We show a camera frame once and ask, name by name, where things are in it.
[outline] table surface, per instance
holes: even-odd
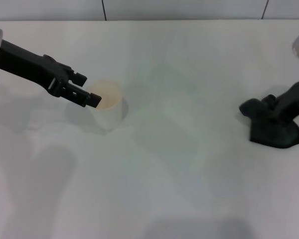
[[[299,239],[299,145],[249,142],[238,110],[299,81],[299,20],[0,28],[86,87],[125,89],[124,121],[104,132],[0,71],[0,239]]]

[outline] paper cup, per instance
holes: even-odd
[[[88,87],[87,91],[102,97],[96,108],[88,106],[98,126],[106,130],[119,126],[123,120],[121,84],[102,80]]]

